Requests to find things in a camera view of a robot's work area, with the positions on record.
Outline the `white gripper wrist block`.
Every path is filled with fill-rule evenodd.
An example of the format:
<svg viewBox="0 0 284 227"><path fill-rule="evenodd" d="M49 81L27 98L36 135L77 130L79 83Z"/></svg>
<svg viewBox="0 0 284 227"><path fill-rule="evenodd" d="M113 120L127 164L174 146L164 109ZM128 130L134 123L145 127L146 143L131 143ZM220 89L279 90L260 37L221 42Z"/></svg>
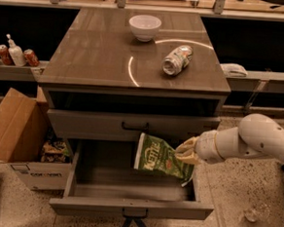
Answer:
<svg viewBox="0 0 284 227"><path fill-rule="evenodd" d="M200 159L210 165L218 162L218 153L215 145L217 131L207 131L199 137L193 136L181 143L176 149L176 153L192 153L188 156L178 155L177 158L184 164L198 165Z"/></svg>

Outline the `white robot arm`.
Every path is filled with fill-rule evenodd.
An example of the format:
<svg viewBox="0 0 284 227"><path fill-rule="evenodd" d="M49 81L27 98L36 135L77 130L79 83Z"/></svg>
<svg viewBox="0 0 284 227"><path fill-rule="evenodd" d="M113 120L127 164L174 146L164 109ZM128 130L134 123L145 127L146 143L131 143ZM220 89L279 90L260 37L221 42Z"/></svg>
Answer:
<svg viewBox="0 0 284 227"><path fill-rule="evenodd" d="M284 163L284 130L268 116L253 113L237 127L189 138L175 149L175 157L196 165L201 161L214 165L231 158L275 158Z"/></svg>

